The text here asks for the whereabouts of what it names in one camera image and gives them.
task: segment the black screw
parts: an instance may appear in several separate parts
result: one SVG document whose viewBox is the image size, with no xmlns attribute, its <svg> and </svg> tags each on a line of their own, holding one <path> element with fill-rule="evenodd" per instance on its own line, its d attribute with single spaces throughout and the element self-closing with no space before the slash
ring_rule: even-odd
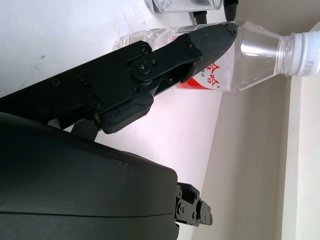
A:
<svg viewBox="0 0 320 240">
<path fill-rule="evenodd" d="M 89 78 L 87 76 L 81 75 L 78 77 L 78 81 L 83 85 L 86 86 L 89 84 Z"/>
<path fill-rule="evenodd" d="M 86 112 L 88 112 L 90 110 L 90 108 L 88 107 L 88 106 L 82 106 L 81 108 L 80 108 L 80 111 L 82 112 L 82 113 L 86 113 Z"/>
<path fill-rule="evenodd" d="M 42 106 L 42 107 L 39 109 L 39 113 L 40 113 L 41 115 L 44 115 L 44 116 L 49 115 L 50 112 L 51 112 L 51 111 L 50 111 L 50 108 L 47 107 L 47 106 Z"/>
<path fill-rule="evenodd" d="M 60 85 L 60 80 L 58 78 L 53 77 L 53 78 L 51 78 L 50 83 L 52 86 L 57 87 Z"/>
<path fill-rule="evenodd" d="M 148 74 L 150 72 L 150 65 L 146 63 L 145 61 L 139 64 L 136 69 L 139 71 L 141 74 Z"/>
<path fill-rule="evenodd" d="M 140 52 L 141 52 L 142 54 L 147 54 L 147 53 L 149 52 L 149 49 L 148 49 L 146 46 L 142 46 L 142 47 L 140 48 Z"/>
<path fill-rule="evenodd" d="M 103 112 L 103 111 L 105 110 L 105 105 L 104 105 L 102 102 L 100 102 L 100 103 L 98 103 L 98 104 L 95 106 L 95 109 L 96 109 L 99 113 L 101 113 L 101 112 Z"/>
</svg>

